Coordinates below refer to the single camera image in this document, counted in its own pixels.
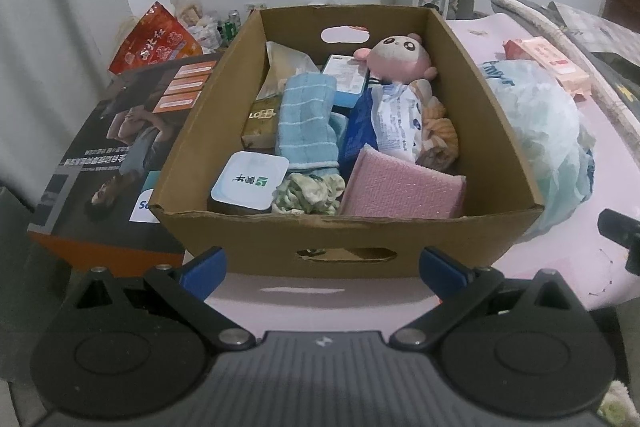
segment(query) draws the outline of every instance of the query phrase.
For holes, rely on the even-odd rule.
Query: brown packaging box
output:
[[[272,96],[254,102],[242,131],[242,144],[245,149],[255,151],[276,147],[281,101],[282,97]]]
[[[332,26],[364,26],[369,41],[329,44]],[[460,219],[225,216],[207,212],[210,188],[229,157],[269,68],[275,41],[323,64],[391,35],[422,36],[460,138],[457,174],[467,177]],[[284,277],[415,277],[436,246],[467,266],[494,263],[543,210],[542,195],[503,111],[455,35],[434,10],[396,6],[291,7],[254,12],[202,91],[164,165],[149,208],[194,255],[223,247],[235,273]],[[310,257],[305,250],[326,250]]]

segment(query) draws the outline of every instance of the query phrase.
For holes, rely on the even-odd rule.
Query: product box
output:
[[[345,25],[366,28],[369,39],[322,40],[326,28]],[[460,158],[453,174],[467,179],[463,207],[467,217],[365,219],[207,212],[211,187],[231,155],[242,150],[242,130],[268,70],[267,41],[324,64],[332,54],[351,55],[390,35],[412,32],[422,36],[438,68],[433,91],[447,107],[460,138]],[[231,272],[375,279],[416,277],[419,253],[431,245],[467,266],[492,264],[536,220],[542,203],[500,105],[434,10],[305,6],[260,10],[249,17],[202,90],[149,206],[191,253],[223,247]]]
[[[270,96],[254,102],[242,131],[242,144],[245,149],[270,150],[276,147],[281,102],[281,96]]]
[[[335,77],[334,105],[353,108],[367,84],[367,65],[349,55],[331,55],[322,70]]]
[[[517,39],[504,43],[507,60],[535,60],[571,96],[591,96],[591,77],[544,37]]]
[[[184,247],[158,223],[148,201],[191,105],[161,114],[154,108],[169,98],[163,94],[182,66],[206,61],[212,71],[219,58],[172,60],[116,78],[47,185],[31,236],[81,270],[107,266],[128,277],[157,264],[180,266]]]

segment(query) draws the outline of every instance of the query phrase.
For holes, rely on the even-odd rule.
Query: blue package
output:
[[[368,144],[374,149],[378,149],[378,140],[376,132],[373,130],[371,123],[371,110],[373,108],[373,98],[371,89],[367,87],[362,96],[351,109],[349,115],[349,123],[347,124],[347,133],[344,138],[344,144],[340,148],[338,155],[338,168],[340,176],[345,181],[351,176],[351,171],[356,164],[360,150]]]

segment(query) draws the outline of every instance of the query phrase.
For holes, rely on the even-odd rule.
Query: electric outlet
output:
[[[244,5],[244,11],[251,13],[253,10],[266,10],[267,5],[263,2],[251,2]]]

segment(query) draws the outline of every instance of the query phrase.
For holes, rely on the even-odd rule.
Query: red snack bag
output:
[[[109,71],[120,74],[193,55],[202,55],[200,45],[162,4],[156,2],[122,43]]]

